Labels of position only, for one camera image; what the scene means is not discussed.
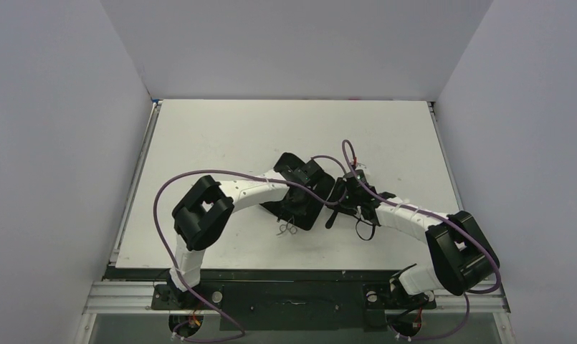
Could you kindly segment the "black handled comb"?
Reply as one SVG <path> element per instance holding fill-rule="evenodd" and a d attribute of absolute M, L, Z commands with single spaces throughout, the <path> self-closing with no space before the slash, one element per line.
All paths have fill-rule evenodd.
<path fill-rule="evenodd" d="M 333 205 L 327 205 L 327 208 L 330 209 L 332 213 L 325 223 L 326 229 L 330 229 L 334 225 L 335 220 L 342 209 L 340 204 L 346 196 L 347 187 L 345 181 L 337 180 L 328 199 L 328 202 L 333 203 Z"/>

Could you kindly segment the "black zippered tool case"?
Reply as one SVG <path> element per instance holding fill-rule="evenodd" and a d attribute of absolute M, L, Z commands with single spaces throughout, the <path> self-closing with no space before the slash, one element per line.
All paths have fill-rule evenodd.
<path fill-rule="evenodd" d="M 335 179 L 329 175 L 329 194 L 316 196 L 323 200 L 327 200 L 333 187 Z M 295 226 L 299 229 L 309 231 L 312 229 L 316 219 L 318 218 L 323 204 L 317 201 L 314 196 L 296 186 L 289 187 L 287 194 L 280 201 L 268 201 L 262 204 L 262 207 L 271 214 L 274 214 L 279 220 L 288 220 L 291 216 L 295 217 Z"/>

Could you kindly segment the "silver scissors red tip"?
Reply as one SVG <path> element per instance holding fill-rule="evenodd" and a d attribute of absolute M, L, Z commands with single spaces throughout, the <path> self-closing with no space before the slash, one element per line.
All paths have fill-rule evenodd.
<path fill-rule="evenodd" d="M 295 217 L 291 216 L 284 223 L 280 224 L 278 229 L 279 231 L 276 235 L 279 237 L 285 234 L 295 235 L 298 232 L 298 228 L 295 226 Z"/>

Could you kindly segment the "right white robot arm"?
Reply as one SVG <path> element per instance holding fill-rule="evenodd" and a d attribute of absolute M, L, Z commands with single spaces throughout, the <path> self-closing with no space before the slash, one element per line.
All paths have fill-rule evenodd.
<path fill-rule="evenodd" d="M 398 306 L 435 290 L 453 295 L 476 293 L 476 285 L 499 271 L 496 253 L 466 211 L 437 213 L 392 193 L 376 193 L 361 169 L 338 178 L 330 200 L 335 213 L 359 218 L 372 229 L 396 229 L 427 246 L 430 263 L 412 264 L 390 279 L 388 296 Z"/>

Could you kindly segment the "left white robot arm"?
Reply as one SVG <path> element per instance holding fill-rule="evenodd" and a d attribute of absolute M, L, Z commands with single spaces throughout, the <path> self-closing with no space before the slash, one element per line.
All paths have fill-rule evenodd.
<path fill-rule="evenodd" d="M 217 181 L 217 173 L 199 172 L 171 212 L 178 243 L 169 296 L 181 308 L 196 303 L 204 253 L 220 238 L 232 214 L 261 206 L 285 221 L 288 230 L 309 231 L 335 183 L 314 160 L 304 162 L 293 153 L 283 153 L 272 169 L 258 176 L 230 171 L 230 180 Z"/>

